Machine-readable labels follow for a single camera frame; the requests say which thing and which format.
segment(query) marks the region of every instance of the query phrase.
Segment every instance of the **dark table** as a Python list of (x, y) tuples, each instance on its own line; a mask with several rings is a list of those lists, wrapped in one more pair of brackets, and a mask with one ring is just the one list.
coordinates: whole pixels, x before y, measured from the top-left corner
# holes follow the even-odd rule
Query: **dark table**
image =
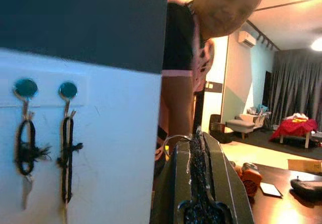
[(263, 195), (259, 188), (250, 199), (256, 224), (321, 224), (322, 201), (309, 202), (291, 190), (290, 180), (299, 176), (300, 180), (322, 181), (322, 176), (304, 172), (283, 170), (256, 164), (263, 176), (262, 182), (274, 184), (283, 194), (282, 198)]

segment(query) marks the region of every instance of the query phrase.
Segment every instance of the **ceiling light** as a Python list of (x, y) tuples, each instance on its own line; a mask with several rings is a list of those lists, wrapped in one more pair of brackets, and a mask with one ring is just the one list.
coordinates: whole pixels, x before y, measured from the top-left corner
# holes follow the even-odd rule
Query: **ceiling light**
[(316, 51), (322, 51), (322, 38), (318, 38), (312, 43), (311, 48)]

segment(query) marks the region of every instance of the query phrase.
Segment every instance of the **cardboard box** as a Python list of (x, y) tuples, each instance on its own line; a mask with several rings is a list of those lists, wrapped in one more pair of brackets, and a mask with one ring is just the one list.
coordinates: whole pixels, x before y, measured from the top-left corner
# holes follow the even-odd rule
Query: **cardboard box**
[(319, 160), (287, 160), (288, 169), (309, 173), (322, 173), (322, 161)]

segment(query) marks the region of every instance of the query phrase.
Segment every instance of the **ceiling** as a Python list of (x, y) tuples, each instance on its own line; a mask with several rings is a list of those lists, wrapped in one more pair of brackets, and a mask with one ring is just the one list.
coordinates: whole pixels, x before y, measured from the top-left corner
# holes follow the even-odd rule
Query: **ceiling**
[(249, 20), (281, 50), (309, 48), (322, 37), (322, 0), (262, 0)]

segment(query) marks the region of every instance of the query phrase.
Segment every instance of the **air conditioner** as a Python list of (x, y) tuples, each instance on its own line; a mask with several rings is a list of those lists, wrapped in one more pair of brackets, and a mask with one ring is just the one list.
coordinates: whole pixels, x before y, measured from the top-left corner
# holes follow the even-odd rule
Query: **air conditioner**
[(252, 48), (256, 45), (256, 39), (246, 31), (239, 32), (238, 42), (249, 48)]

